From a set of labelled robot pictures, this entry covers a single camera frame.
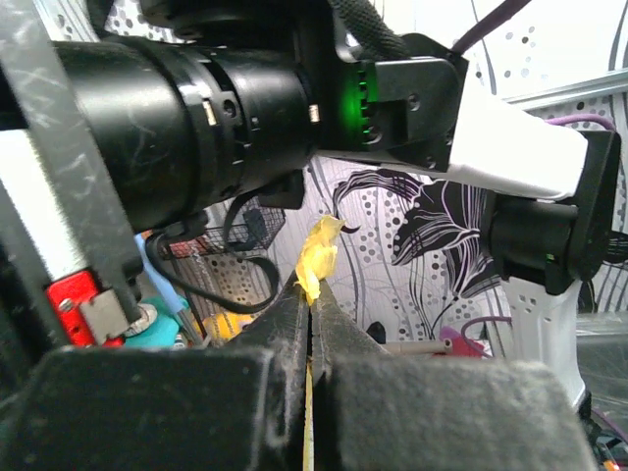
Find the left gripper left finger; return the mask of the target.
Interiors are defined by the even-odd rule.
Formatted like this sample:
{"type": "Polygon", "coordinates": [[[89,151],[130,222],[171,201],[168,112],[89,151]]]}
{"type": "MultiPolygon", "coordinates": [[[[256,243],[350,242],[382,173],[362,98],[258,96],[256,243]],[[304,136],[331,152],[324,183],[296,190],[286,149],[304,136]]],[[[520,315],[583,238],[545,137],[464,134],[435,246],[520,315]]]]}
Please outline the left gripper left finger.
{"type": "Polygon", "coordinates": [[[48,353],[1,436],[5,470],[298,470],[309,309],[288,279],[225,345],[48,353]]]}

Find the yellow trash bag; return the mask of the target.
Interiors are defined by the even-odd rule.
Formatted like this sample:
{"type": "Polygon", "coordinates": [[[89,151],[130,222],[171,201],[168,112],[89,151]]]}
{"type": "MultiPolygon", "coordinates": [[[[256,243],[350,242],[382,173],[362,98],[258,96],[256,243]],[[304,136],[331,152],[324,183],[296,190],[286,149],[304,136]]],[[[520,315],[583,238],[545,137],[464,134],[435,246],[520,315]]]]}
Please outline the yellow trash bag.
{"type": "MultiPolygon", "coordinates": [[[[344,220],[324,215],[310,230],[301,248],[294,283],[304,290],[309,307],[321,295],[321,283],[334,274],[338,256],[336,239],[344,227],[344,220]]],[[[305,376],[305,421],[303,443],[304,471],[314,470],[314,426],[313,426],[313,375],[311,353],[308,354],[305,376]]]]}

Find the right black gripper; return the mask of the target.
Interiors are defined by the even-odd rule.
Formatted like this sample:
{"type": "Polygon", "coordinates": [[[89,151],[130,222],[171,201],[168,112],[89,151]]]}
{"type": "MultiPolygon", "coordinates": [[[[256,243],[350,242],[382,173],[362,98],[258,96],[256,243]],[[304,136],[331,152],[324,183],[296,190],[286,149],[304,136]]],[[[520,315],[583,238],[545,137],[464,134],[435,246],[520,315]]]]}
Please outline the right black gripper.
{"type": "Polygon", "coordinates": [[[1,5],[1,389],[139,318],[131,226],[32,1],[1,5]]]}

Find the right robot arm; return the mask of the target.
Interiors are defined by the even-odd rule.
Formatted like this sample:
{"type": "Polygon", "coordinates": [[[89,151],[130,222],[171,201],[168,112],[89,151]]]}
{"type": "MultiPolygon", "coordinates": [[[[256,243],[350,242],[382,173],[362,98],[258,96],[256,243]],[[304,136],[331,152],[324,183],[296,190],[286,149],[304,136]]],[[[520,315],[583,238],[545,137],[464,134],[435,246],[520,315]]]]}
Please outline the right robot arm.
{"type": "Polygon", "coordinates": [[[50,39],[32,1],[1,5],[1,193],[30,260],[19,274],[50,345],[102,345],[140,316],[131,287],[207,206],[298,208],[317,151],[486,190],[481,240],[510,304],[515,358],[547,366],[572,407],[578,293],[608,246],[621,140],[485,93],[465,52],[522,8],[505,1],[454,45],[387,28],[366,1],[144,1],[176,44],[50,39]]]}

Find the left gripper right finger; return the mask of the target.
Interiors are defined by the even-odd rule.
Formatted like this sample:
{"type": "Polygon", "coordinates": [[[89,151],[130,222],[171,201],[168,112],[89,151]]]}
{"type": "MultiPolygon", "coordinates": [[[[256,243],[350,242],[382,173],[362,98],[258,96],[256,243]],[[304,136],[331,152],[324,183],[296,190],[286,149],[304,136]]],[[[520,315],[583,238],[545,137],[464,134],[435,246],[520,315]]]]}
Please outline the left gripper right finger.
{"type": "Polygon", "coordinates": [[[316,469],[596,468],[547,367],[388,354],[328,285],[311,315],[316,469]]]}

